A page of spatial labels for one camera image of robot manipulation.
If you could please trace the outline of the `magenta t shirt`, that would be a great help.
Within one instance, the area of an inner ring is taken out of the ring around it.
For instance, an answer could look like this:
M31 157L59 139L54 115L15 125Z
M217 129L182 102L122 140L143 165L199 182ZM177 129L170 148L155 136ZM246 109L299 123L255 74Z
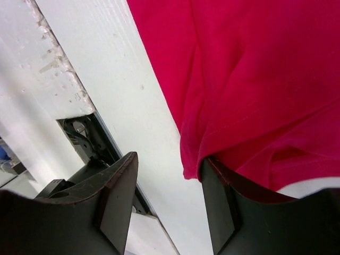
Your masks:
M180 133L273 191L339 177L339 1L129 1Z

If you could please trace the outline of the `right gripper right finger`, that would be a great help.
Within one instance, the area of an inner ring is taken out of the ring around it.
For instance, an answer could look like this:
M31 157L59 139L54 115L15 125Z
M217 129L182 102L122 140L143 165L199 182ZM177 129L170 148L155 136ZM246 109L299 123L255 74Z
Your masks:
M339 189L301 199L208 157L201 180L214 254L339 254Z

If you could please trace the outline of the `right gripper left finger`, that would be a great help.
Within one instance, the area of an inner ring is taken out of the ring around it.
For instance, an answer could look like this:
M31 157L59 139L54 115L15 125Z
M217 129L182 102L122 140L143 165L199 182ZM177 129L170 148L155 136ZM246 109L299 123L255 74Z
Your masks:
M1 191L1 254L123 254L138 155L57 192L29 199Z

